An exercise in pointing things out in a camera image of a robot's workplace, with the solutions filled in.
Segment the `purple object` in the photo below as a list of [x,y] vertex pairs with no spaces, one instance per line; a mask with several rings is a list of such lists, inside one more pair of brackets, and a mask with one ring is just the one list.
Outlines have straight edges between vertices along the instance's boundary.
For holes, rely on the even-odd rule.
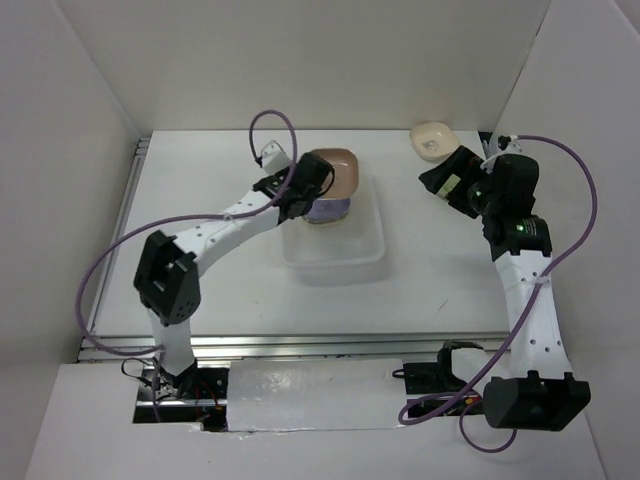
[[350,198],[340,200],[316,200],[304,219],[312,224],[337,222],[346,217],[351,207]]

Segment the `brown bowl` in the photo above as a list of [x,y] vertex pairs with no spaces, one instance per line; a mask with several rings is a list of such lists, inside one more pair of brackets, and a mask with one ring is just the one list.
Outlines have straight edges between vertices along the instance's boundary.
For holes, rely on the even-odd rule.
[[340,200],[351,197],[358,189],[358,159],[346,148],[318,148],[313,153],[333,165],[335,181],[323,200]]

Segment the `black cable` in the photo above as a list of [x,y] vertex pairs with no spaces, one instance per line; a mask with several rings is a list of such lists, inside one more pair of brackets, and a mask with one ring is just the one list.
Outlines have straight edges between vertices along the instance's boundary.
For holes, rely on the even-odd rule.
[[171,395],[170,393],[167,393],[166,395],[162,395],[161,397],[156,398],[156,403],[160,404],[163,400],[166,400],[167,398],[176,398],[175,395]]
[[134,360],[136,362],[141,363],[142,365],[144,365],[145,367],[153,367],[153,363],[151,362],[147,362],[145,360],[142,360],[140,358],[136,358],[136,357],[131,357],[131,358],[125,358],[122,363],[120,364],[120,371],[122,372],[122,374],[125,377],[129,377],[129,378],[134,378],[136,380],[138,380],[140,383],[142,383],[143,385],[147,386],[147,387],[151,387],[151,381],[144,378],[142,375],[140,375],[139,377],[132,375],[130,373],[127,373],[127,371],[124,369],[125,365],[127,364],[128,361],[130,360]]

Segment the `white wall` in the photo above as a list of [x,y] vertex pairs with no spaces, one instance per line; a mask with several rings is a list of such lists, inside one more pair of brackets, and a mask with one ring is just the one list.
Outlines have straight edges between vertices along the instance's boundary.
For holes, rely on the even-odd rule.
[[640,0],[616,0],[616,3],[636,30],[640,31]]
[[[386,430],[252,434],[135,425],[136,389],[113,363],[61,367],[27,480],[604,480],[583,416],[558,434],[521,432],[506,452],[486,455],[450,417]],[[467,417],[465,429],[482,445],[509,435],[479,416]]]
[[134,142],[46,0],[0,3],[0,476],[23,478]]
[[245,128],[268,107],[299,127],[493,128],[548,4],[59,1],[145,133]]
[[[592,238],[555,274],[563,334],[591,383],[588,417],[610,479],[640,471],[640,35],[613,0],[554,0],[500,120],[504,133],[548,135],[581,153],[596,179]],[[541,162],[538,211],[557,252],[583,229],[585,182],[552,147],[523,143]]]

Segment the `white panel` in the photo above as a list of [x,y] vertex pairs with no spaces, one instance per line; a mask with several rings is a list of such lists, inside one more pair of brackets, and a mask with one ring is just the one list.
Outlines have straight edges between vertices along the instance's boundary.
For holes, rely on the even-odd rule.
[[[636,478],[640,395],[640,35],[613,0],[552,3],[500,121],[509,133],[548,135],[584,156],[600,217],[584,248],[555,273],[555,298],[576,371],[593,389],[587,414],[611,479]],[[557,252],[580,234],[589,200],[575,163],[523,142],[541,163],[537,211]]]
[[76,284],[111,236],[132,141],[44,0],[0,4],[0,465],[24,478]]
[[495,126],[548,0],[60,0],[135,122]]
[[402,370],[402,361],[394,358],[234,362],[227,388],[228,429],[283,432],[399,427],[398,412],[407,403],[407,394],[404,380],[393,376],[395,370]]
[[[486,455],[465,444],[454,418],[379,431],[284,434],[134,425],[136,389],[117,365],[61,367],[27,480],[604,480],[583,415],[560,433],[520,432],[506,452]],[[354,391],[353,401],[360,400]],[[508,436],[479,416],[466,425],[482,445],[500,445]]]
[[620,9],[627,16],[637,31],[640,31],[640,1],[639,0],[616,0]]
[[[457,132],[481,154],[475,132]],[[284,131],[261,131],[258,145]],[[282,232],[272,230],[221,259],[201,279],[196,335],[307,335],[504,332],[502,284],[482,224],[431,195],[418,176],[432,168],[413,151],[407,131],[302,130],[300,150],[351,150],[370,170],[387,251],[377,263],[287,268]],[[246,132],[156,132],[125,231],[172,215],[216,213],[241,198],[262,175]],[[162,227],[168,234],[188,228]],[[123,245],[98,316],[105,336],[149,335],[150,323],[132,279],[145,235]]]

